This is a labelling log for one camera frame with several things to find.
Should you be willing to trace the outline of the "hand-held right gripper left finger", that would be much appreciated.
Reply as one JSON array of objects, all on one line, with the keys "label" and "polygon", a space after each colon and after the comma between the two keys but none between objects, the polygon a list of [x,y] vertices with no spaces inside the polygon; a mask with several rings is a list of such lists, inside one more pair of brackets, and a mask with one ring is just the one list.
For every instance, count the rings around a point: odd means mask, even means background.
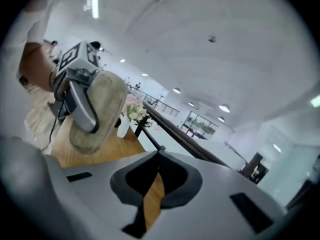
[{"label": "hand-held right gripper left finger", "polygon": [[45,161],[57,198],[66,212],[74,240],[132,240],[122,229],[133,223],[138,208],[122,203],[110,180],[119,169],[155,155],[143,152],[101,164],[62,168],[56,157]]}]

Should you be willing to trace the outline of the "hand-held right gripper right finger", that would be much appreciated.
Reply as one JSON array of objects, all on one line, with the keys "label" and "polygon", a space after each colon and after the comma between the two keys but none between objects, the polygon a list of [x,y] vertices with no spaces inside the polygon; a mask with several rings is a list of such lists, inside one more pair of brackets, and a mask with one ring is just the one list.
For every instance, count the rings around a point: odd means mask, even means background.
[{"label": "hand-held right gripper right finger", "polygon": [[272,222],[284,216],[284,209],[257,185],[223,165],[168,152],[197,169],[202,186],[186,205],[161,210],[146,233],[148,240],[251,240],[256,236],[231,199],[243,193]]}]

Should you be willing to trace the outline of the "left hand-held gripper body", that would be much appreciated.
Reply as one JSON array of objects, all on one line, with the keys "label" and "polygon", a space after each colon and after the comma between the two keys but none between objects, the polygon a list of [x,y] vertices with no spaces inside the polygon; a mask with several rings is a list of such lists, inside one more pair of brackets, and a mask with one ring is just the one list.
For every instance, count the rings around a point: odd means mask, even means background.
[{"label": "left hand-held gripper body", "polygon": [[102,50],[99,41],[81,41],[67,50],[59,59],[54,73],[52,91],[54,103],[48,106],[56,118],[63,118],[69,114],[63,100],[69,91],[69,83],[75,82],[81,86],[89,86],[95,73],[99,70],[100,57],[97,55]]}]

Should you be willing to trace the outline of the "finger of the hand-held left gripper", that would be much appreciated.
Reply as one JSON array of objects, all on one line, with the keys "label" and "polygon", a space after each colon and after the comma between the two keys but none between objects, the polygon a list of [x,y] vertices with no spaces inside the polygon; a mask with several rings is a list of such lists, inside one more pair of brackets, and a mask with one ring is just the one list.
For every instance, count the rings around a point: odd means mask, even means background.
[{"label": "finger of the hand-held left gripper", "polygon": [[99,129],[99,119],[87,94],[88,87],[70,80],[66,93],[66,108],[81,130],[93,134]]}]

